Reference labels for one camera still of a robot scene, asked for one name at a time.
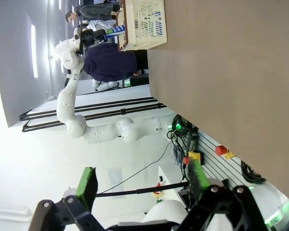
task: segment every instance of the gray wall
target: gray wall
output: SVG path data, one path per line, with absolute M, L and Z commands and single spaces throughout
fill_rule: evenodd
M 64 15 L 78 0 L 62 0 L 61 10 L 58 1 L 0 0 L 0 92 L 8 126 L 64 87 L 66 70 L 61 72 L 59 61 L 49 62 L 49 48 L 72 37 Z M 33 77 L 31 24 L 36 27 L 38 78 Z

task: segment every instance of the dark purple shirt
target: dark purple shirt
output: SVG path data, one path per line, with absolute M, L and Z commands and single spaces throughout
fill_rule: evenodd
M 137 71 L 134 51 L 118 51 L 117 44 L 104 43 L 86 52 L 83 70 L 102 82 L 125 79 Z

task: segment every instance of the yellow block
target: yellow block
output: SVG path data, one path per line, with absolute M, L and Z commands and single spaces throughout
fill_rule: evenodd
M 194 153 L 193 151 L 189 151 L 188 156 L 195 160 L 201 160 L 200 153 Z
M 225 159 L 230 159 L 230 158 L 232 158 L 232 157 L 234 157 L 234 156 L 236 156 L 236 155 L 234 155 L 233 152 L 227 152 L 227 153 L 225 154 Z

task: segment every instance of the red cap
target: red cap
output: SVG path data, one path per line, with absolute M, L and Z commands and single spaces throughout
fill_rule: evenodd
M 183 162 L 184 162 L 185 165 L 188 165 L 189 157 L 184 157 Z
M 215 148 L 215 153 L 217 155 L 223 155 L 226 154 L 228 152 L 228 149 L 226 149 L 224 146 L 216 146 Z

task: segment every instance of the robotic arm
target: robotic arm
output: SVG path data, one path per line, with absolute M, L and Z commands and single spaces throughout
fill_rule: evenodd
M 141 137 L 161 132 L 166 136 L 168 125 L 171 125 L 174 115 L 145 119 L 138 124 L 135 124 L 130 118 L 122 118 L 111 124 L 89 127 L 84 116 L 75 114 L 76 90 L 79 74 L 84 66 L 84 59 L 81 56 L 83 46 L 90 46 L 96 40 L 106 36 L 109 37 L 104 30 L 84 29 L 82 31 L 82 28 L 78 27 L 75 28 L 73 38 L 67 39 L 55 47 L 63 66 L 70 70 L 70 74 L 67 74 L 69 82 L 59 93 L 57 100 L 59 121 L 66 124 L 68 136 L 72 138 L 83 136 L 90 143 L 112 141 L 119 136 L 126 142 L 135 142 Z
M 85 168 L 75 195 L 67 195 L 58 203 L 51 200 L 39 202 L 29 231 L 63 231 L 66 225 L 76 224 L 81 231 L 204 231 L 209 227 L 215 214 L 225 214 L 230 224 L 223 224 L 219 230 L 267 231 L 257 204 L 246 186 L 236 186 L 230 190 L 224 186 L 210 185 L 198 160 L 188 165 L 191 193 L 196 203 L 185 216 L 181 224 L 163 220 L 145 223 L 120 223 L 104 229 L 91 213 L 97 194 L 98 182 L 95 168 Z M 168 217 L 172 206 L 158 207 L 153 213 L 160 213 L 159 218 Z M 216 224 L 210 230 L 216 230 Z

